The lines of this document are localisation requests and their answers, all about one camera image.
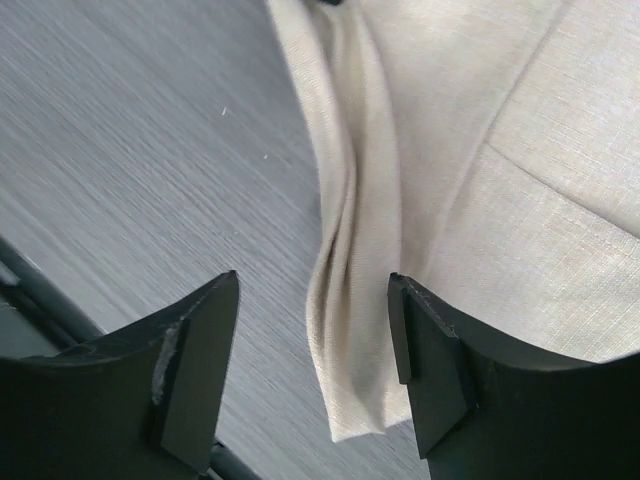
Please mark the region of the beige cloth napkin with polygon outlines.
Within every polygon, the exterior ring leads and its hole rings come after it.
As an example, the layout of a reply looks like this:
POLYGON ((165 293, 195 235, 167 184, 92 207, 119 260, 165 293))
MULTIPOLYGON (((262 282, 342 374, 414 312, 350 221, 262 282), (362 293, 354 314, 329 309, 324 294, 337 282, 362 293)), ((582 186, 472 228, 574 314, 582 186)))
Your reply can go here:
POLYGON ((635 1, 272 1, 317 160, 309 346, 341 441, 410 417, 391 273, 531 344, 639 348, 635 1))

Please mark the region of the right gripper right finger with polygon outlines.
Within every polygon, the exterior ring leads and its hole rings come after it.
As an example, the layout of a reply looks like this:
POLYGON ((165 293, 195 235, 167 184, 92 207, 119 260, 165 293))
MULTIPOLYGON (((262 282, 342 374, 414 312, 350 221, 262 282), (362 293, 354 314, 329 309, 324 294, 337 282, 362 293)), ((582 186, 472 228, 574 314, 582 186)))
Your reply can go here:
POLYGON ((516 339, 392 274, 388 312, 434 479, 635 479, 639 358, 591 363, 516 339))

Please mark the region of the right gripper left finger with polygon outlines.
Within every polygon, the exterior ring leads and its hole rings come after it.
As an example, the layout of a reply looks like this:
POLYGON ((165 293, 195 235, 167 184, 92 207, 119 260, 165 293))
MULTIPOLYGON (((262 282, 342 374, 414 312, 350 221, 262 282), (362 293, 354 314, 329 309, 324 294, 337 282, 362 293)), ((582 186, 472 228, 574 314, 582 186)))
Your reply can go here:
POLYGON ((5 479, 203 479, 239 306, 235 272, 53 357, 1 362, 5 479))

